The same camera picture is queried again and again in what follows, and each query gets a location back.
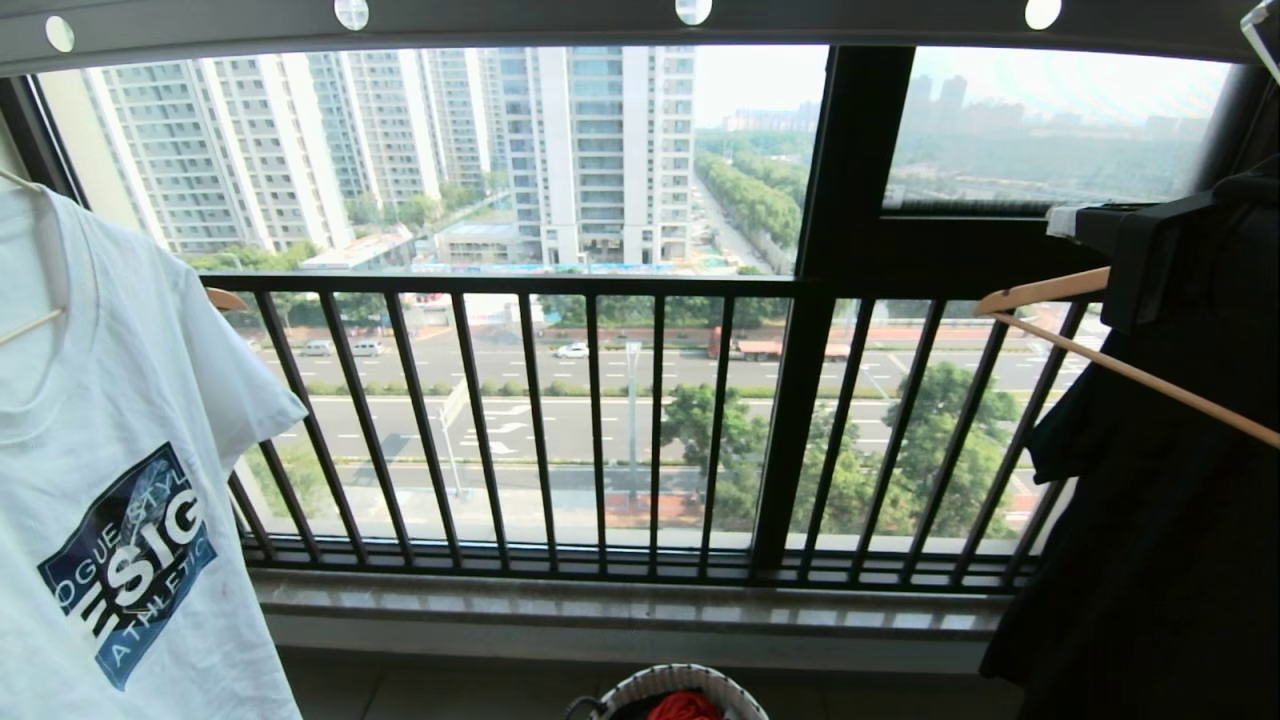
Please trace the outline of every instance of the red truck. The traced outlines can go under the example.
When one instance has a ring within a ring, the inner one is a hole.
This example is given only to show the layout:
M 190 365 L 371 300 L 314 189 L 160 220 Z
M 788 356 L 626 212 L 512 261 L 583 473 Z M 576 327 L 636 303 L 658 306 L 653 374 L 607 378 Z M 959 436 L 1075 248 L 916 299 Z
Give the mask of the red truck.
M 707 341 L 707 356 L 719 357 L 721 328 L 712 328 Z M 728 350 L 730 360 L 778 360 L 782 357 L 782 341 L 778 340 L 735 340 Z M 828 342 L 826 359 L 828 361 L 849 360 L 849 346 Z

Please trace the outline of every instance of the floor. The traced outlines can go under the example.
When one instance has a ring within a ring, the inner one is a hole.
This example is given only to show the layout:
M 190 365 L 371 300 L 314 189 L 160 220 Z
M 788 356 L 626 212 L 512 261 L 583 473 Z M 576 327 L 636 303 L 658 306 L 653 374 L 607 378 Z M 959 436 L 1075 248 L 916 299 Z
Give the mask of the floor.
M 639 667 L 282 651 L 306 720 L 561 720 Z M 1001 720 L 1019 692 L 979 678 L 728 671 L 776 720 Z M 585 717 L 585 712 L 575 717 Z

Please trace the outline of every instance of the low building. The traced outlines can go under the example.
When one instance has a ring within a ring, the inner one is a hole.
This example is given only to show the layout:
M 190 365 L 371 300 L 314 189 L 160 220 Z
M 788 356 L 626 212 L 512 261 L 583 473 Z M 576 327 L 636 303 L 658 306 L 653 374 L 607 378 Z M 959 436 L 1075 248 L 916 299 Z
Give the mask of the low building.
M 413 233 L 404 225 L 370 234 L 346 247 L 329 250 L 302 261 L 303 270 L 408 270 L 413 261 Z
M 461 222 L 435 233 L 436 260 L 447 265 L 539 261 L 541 258 L 529 256 L 522 250 L 521 240 L 515 223 Z

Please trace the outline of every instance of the white t-shirt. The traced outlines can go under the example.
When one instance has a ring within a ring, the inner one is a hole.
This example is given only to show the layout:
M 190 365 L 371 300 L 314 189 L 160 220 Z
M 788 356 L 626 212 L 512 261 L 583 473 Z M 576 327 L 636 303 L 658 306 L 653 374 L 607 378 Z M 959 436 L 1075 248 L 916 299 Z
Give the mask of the white t-shirt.
M 0 717 L 297 719 L 225 482 L 303 406 L 191 268 L 8 191 L 0 334 L 41 301 L 0 345 Z

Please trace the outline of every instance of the wooden hanger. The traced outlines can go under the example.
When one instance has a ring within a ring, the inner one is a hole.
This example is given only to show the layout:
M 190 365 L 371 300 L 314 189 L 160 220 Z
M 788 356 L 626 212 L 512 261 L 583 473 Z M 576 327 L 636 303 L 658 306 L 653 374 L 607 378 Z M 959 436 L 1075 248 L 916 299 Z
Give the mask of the wooden hanger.
M 996 291 L 987 297 L 983 297 L 978 302 L 978 306 L 974 307 L 973 314 L 991 315 L 1006 325 L 1032 333 L 1038 338 L 1047 340 L 1068 352 L 1074 352 L 1082 357 L 1087 357 L 1114 373 L 1119 373 L 1130 380 L 1142 383 L 1158 393 L 1172 397 L 1174 400 L 1184 405 L 1189 405 L 1211 418 L 1221 420 L 1228 425 L 1231 425 L 1233 428 L 1270 445 L 1271 447 L 1280 448 L 1280 433 L 1261 423 L 1256 423 L 1239 413 L 1228 410 L 1226 407 L 1222 407 L 1211 400 L 1206 400 L 1194 392 L 1183 389 L 1169 380 L 1160 379 L 1146 370 L 1134 368 L 1133 365 L 1116 360 L 1110 355 L 1084 347 L 1078 342 L 1070 341 L 1060 334 L 1051 333 L 1030 323 L 1019 320 L 1018 318 L 1005 313 L 1005 310 L 1012 310 L 1020 305 L 1062 300 L 1075 295 L 1106 290 L 1110 274 L 1111 268 L 1098 268 L 1097 270 L 1088 270 L 1074 275 L 1064 275 L 1061 278 L 1020 284 L 1009 290 Z
M 17 184 L 18 187 L 20 187 L 20 188 L 23 188 L 23 190 L 26 190 L 28 192 L 33 192 L 36 195 L 44 195 L 45 193 L 45 188 L 42 188 L 41 186 L 38 186 L 38 184 L 28 181 L 27 178 L 23 178 L 22 176 L 10 173 L 9 170 L 6 170 L 4 168 L 0 168 L 0 178 L 4 178 L 6 181 Z M 236 295 L 233 295 L 230 292 L 227 292 L 225 290 L 206 288 L 205 292 L 206 292 L 206 295 L 209 295 L 209 301 L 214 304 L 214 307 L 218 307 L 223 313 L 233 311 L 233 310 L 248 310 L 248 305 L 246 305 L 243 300 L 241 300 L 238 296 L 236 296 Z M 0 345 L 4 345 L 4 343 L 9 342 L 10 340 L 17 338 L 18 336 L 20 336 L 23 333 L 27 333 L 27 332 L 31 332 L 31 331 L 38 328 L 40 325 L 42 325 L 42 324 L 45 324 L 45 323 L 47 323 L 47 322 L 58 318 L 59 315 L 61 315 L 65 311 L 67 311 L 65 307 L 55 307 L 55 309 L 50 310 L 49 313 L 41 315 L 40 318 L 36 318 L 36 319 L 31 320 L 29 323 L 26 323 L 23 325 L 19 325 L 19 327 L 17 327 L 17 328 L 14 328 L 14 329 L 4 333 L 3 336 L 0 336 Z

